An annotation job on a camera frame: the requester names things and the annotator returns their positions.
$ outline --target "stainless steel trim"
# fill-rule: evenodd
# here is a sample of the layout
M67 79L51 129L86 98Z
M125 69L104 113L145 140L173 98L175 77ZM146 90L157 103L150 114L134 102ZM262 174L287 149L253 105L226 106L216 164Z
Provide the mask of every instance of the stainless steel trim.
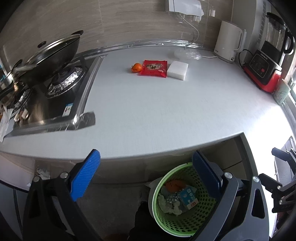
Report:
M81 53L78 53L75 55L71 63L75 63L78 61L78 58L80 56L83 56L85 59L88 57L93 57L96 55L100 55L103 53L107 53L110 51L114 50L120 50L120 49L127 49L127 48L136 48L136 47L145 47L145 46L180 46L180 47L185 47L189 41L186 40L172 40L172 39L143 39L143 40L138 40L138 41L133 41L133 42L126 42L126 43L120 43L114 46L110 47L102 47L102 48L97 48L97 49L91 49L87 50ZM208 50L208 51L213 51L214 49L204 47L203 45L200 44L191 44L189 48L199 48L202 50Z
M106 55L95 57L95 60L87 73L87 75L89 74L90 76L86 76L86 78L88 78L88 81L86 83L82 82L81 87L77 93L77 96L80 97L77 100L75 99L73 103L73 106L78 106L77 108L73 108L74 110L76 110L75 113L70 113L67 118L57 117L51 120L43 120L36 123L27 124L25 127L14 126L14 129L11 133L7 135L7 137L47 133L53 131L77 130L94 125L96 123L95 114L93 112L83 112L87 97L91 90L91 86L105 56Z

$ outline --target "pan handle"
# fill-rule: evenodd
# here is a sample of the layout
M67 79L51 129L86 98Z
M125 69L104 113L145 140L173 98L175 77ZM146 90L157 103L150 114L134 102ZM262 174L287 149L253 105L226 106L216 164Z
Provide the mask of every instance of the pan handle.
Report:
M17 73L17 72L29 71L29 70L32 70L36 67L37 67L37 64L24 65L21 67L14 68L14 72Z
M8 87L6 87L4 90L0 91L0 100L2 100L7 94L14 91L14 83L11 82Z
M44 46L46 44L46 41L41 42L40 44L38 44L38 48L40 49L42 46Z
M72 33L71 35L73 35L73 34L80 34L80 36L83 34L83 30L79 30L79 31L76 31L76 32L74 32L74 33Z

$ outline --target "white sponge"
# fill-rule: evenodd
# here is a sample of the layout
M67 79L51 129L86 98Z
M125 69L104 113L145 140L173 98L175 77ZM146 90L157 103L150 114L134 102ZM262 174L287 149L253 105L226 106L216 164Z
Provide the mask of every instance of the white sponge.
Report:
M179 79L179 80L184 80L186 76L187 68L188 68L187 63L173 61L167 71L167 76L175 79Z

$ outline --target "paper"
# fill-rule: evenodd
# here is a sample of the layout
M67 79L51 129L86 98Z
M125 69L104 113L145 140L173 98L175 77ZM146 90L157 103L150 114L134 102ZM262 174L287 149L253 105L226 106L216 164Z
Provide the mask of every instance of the paper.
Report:
M7 126L7 129L6 129L6 132L5 132L5 135L6 136L7 134L9 134L10 132L13 131L13 127L15 126L15 121L13 120L13 118L11 118L9 120L9 123L8 123L8 126Z
M13 109L7 110L6 106L4 106L3 108L4 108L3 117L0 122L0 142L3 141L3 138L6 135L6 130L8 128L9 120L13 111Z

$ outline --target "red blender base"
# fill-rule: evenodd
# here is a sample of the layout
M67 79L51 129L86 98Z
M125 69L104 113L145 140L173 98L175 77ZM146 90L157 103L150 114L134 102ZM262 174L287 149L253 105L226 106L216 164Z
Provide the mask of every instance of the red blender base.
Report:
M263 85L256 76L247 68L247 66L243 66L244 71L251 77L251 79L259 86L260 89L268 92L273 93L276 85L279 81L279 78L281 77L281 71L275 70L273 75L270 78L270 81L267 85Z

